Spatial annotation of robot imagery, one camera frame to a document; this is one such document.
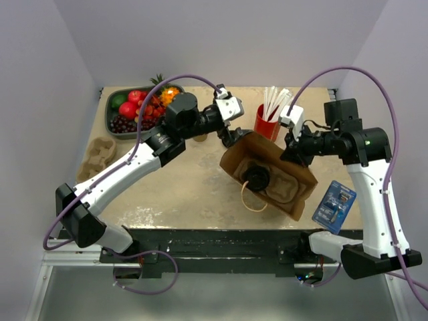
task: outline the blue box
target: blue box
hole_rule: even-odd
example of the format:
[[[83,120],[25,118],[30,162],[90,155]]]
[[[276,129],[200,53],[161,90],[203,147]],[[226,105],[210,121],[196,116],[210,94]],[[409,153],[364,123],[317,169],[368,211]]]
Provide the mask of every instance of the blue box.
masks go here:
[[[338,234],[355,199],[355,191],[338,181],[332,181],[312,220],[333,234]]]

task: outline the metal frame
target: metal frame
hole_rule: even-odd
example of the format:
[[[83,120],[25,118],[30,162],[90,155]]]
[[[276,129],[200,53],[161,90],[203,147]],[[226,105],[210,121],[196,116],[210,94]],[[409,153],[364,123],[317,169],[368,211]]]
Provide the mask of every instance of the metal frame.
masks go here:
[[[50,240],[49,245],[56,245],[63,240]],[[43,256],[42,266],[35,285],[35,291],[31,299],[29,310],[25,321],[38,321],[43,301],[47,292],[47,287],[51,282],[52,270],[55,266],[111,266],[124,268],[137,268],[138,263],[100,263],[99,259],[102,254],[102,248],[99,245],[91,245],[90,247],[81,249],[74,242],[69,243],[60,249],[46,251]],[[336,263],[324,264],[326,267],[337,266]],[[297,263],[295,268],[312,268],[313,263]],[[403,293],[398,280],[392,276],[385,274],[385,279],[388,285],[391,300],[395,307],[395,313],[398,320],[408,320],[409,313],[405,305]]]

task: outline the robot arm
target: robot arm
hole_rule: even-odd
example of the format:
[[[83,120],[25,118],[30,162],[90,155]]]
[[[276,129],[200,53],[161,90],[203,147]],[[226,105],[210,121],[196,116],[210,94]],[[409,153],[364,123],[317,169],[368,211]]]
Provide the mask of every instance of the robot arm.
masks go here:
[[[310,250],[341,262],[354,279],[397,270],[400,265],[383,203],[383,178],[391,159],[388,136],[380,128],[362,128],[354,99],[326,103],[324,113],[330,130],[311,132],[302,108],[294,106],[289,115],[287,110],[282,112],[280,122],[290,132],[281,158],[303,166],[309,166],[316,155],[342,159],[358,195],[364,237],[361,241],[315,232],[308,236]],[[407,266],[419,265],[421,254],[410,249],[401,229],[391,182],[388,193],[401,253]]]
[[[60,186],[56,191],[56,210],[60,213],[76,195],[88,193],[61,220],[63,226],[79,247],[98,244],[117,253],[140,252],[139,243],[132,239],[124,227],[111,224],[99,217],[107,205],[129,186],[144,176],[164,167],[185,150],[185,139],[217,132],[225,146],[231,146],[245,131],[228,130],[230,121],[243,114],[241,101],[233,97],[224,86],[215,93],[213,104],[198,111],[197,99],[190,93],[177,95],[168,105],[165,117],[154,128],[142,135],[136,154],[129,160],[132,150],[108,169],[92,179],[76,185]],[[111,168],[121,166],[100,184],[90,188],[94,181]]]

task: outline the red cup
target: red cup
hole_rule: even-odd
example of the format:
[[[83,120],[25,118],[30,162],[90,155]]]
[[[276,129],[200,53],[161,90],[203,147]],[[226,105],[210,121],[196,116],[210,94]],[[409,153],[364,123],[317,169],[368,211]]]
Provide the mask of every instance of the red cup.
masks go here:
[[[279,122],[266,122],[263,120],[263,104],[257,109],[254,131],[274,142],[278,137],[281,125]]]

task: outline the beige table surface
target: beige table surface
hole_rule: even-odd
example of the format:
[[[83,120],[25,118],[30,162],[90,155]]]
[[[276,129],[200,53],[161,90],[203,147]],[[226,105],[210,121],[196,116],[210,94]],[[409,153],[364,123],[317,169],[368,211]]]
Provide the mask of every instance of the beige table surface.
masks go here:
[[[104,125],[104,111],[109,95],[124,87],[105,87],[98,105],[89,142],[98,136],[108,136]],[[255,111],[263,102],[264,88],[228,87],[243,102],[245,115],[232,122],[231,128],[252,129]],[[298,88],[289,88],[294,94]],[[198,98],[199,109],[212,101],[212,89],[185,87]],[[306,119],[324,123],[323,103],[329,101],[326,88],[307,89],[298,100],[305,109]],[[276,143],[285,147],[285,128]],[[117,140],[118,151],[114,160],[123,156],[134,145],[133,140]],[[293,221],[277,209],[268,207],[262,213],[248,211],[241,203],[240,185],[219,167],[225,148],[215,133],[205,142],[186,141],[186,151],[166,167],[139,180],[119,195],[102,213],[112,223],[129,228],[177,229],[310,229],[319,225],[312,221],[327,187],[333,179],[353,188],[341,161],[334,156],[316,157],[311,165],[318,186],[306,201],[299,222]],[[250,205],[262,206],[251,193],[245,194]],[[358,202],[344,223],[344,229],[360,229]]]

